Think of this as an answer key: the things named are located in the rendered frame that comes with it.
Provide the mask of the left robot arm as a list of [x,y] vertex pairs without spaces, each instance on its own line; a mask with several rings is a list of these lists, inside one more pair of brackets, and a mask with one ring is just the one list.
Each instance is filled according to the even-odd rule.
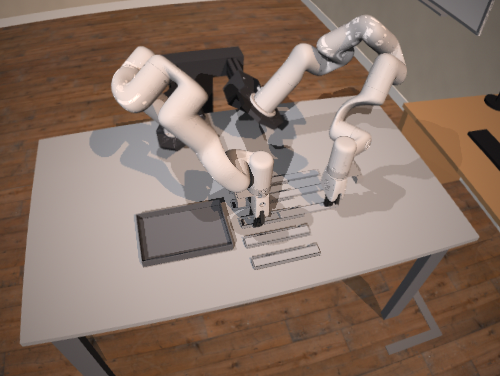
[[317,48],[307,43],[298,44],[269,81],[250,95],[258,111],[273,117],[275,109],[300,83],[305,71],[322,76],[345,66],[354,56],[354,46],[362,40],[378,56],[361,92],[347,100],[335,115],[329,130],[334,143],[327,167],[331,177],[352,177],[356,184],[363,183],[364,177],[353,158],[369,148],[372,137],[343,120],[358,105],[383,105],[391,86],[401,84],[407,76],[400,44],[381,22],[373,16],[361,15],[320,37]]

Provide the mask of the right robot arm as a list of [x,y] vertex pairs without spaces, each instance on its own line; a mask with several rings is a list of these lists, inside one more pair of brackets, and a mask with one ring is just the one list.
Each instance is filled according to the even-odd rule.
[[[171,81],[178,87],[168,98],[162,92]],[[245,197],[265,198],[270,192],[272,155],[240,149],[225,152],[215,129],[197,114],[208,100],[206,91],[164,56],[137,47],[115,72],[111,90],[125,110],[146,113],[168,137],[193,150],[210,176],[233,192],[238,208],[246,206]]]

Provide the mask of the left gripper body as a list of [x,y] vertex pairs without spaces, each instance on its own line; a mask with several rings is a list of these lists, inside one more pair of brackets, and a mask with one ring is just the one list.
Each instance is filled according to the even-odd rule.
[[321,186],[329,201],[334,202],[340,193],[340,197],[343,198],[347,184],[347,177],[344,179],[331,177],[328,172],[326,172],[327,166],[322,175]]

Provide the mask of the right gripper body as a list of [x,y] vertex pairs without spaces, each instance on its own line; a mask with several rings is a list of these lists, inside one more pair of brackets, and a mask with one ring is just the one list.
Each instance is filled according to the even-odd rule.
[[269,215],[269,193],[266,194],[265,198],[256,195],[248,197],[248,201],[255,218],[260,215],[260,211],[263,211],[266,217]]

